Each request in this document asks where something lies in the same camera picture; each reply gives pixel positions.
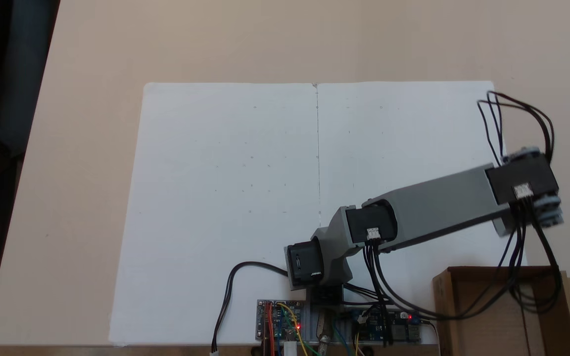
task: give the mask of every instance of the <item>yellow wire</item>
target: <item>yellow wire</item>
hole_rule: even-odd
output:
[[[360,333],[355,334],[355,354],[358,354],[358,345],[360,343]]]
[[[307,354],[307,349],[305,349],[305,345],[303,344],[304,342],[303,337],[300,336],[300,330],[298,329],[298,320],[296,320],[296,314],[294,314],[294,311],[292,311],[292,309],[290,309],[288,306],[286,306],[283,303],[276,303],[276,305],[287,309],[287,311],[291,314],[291,320],[294,322],[294,329],[296,329],[296,334],[298,334],[298,339],[300,340],[300,346],[303,347],[303,353],[305,353],[305,356],[309,356]]]

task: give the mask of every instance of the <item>electronic components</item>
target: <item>electronic components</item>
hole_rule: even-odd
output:
[[[356,320],[365,310],[351,309],[351,317]],[[405,311],[388,311],[388,315],[391,325],[386,326],[390,327],[395,342],[415,343],[421,340],[419,333],[421,319],[418,315]],[[383,342],[382,311],[379,308],[372,308],[365,318],[366,322],[359,324],[360,342]]]
[[[288,311],[283,311],[278,303],[288,306],[296,316],[296,322],[292,320]],[[274,340],[280,339],[283,342],[296,341],[296,329],[300,329],[301,322],[304,320],[303,301],[301,300],[258,300],[256,302],[256,339],[261,340],[265,336],[265,330],[269,330],[269,325],[265,325],[268,315],[265,310],[272,311],[272,330],[274,330]]]

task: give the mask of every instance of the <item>blue circuit board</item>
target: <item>blue circuit board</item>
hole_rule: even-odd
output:
[[[353,319],[357,317],[365,309],[351,309],[351,316]],[[393,335],[393,340],[396,342],[419,342],[421,336],[419,333],[419,324],[421,319],[416,314],[406,313],[405,311],[388,311],[390,331]],[[360,325],[358,333],[360,334],[361,342],[383,342],[385,335],[382,327],[382,311],[379,308],[373,308],[368,314],[368,319],[365,324]]]

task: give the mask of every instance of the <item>robotic arm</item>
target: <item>robotic arm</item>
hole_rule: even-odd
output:
[[[557,225],[563,222],[557,191],[545,155],[538,148],[523,148],[505,157],[500,167],[487,164],[396,189],[359,209],[340,207],[311,241],[285,247],[290,287],[347,283],[353,275],[346,257],[374,239],[387,253],[486,221],[506,236],[515,228],[512,206],[522,199],[533,201],[543,227]]]

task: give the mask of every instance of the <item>blue wire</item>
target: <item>blue wire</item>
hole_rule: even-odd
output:
[[[281,331],[283,330],[283,318],[284,313],[281,313],[281,318],[279,318],[279,333],[276,335],[276,349],[279,350],[279,356],[281,356]]]
[[[340,342],[342,342],[342,345],[344,345],[344,348],[346,349],[346,353],[349,354],[349,356],[353,356],[353,354],[351,353],[351,349],[346,344],[346,341],[344,340],[344,337],[340,333],[340,330],[338,330],[337,326],[335,326],[335,320],[333,320],[332,324],[333,324],[333,329],[334,329],[335,333],[337,334],[337,338],[340,339]]]

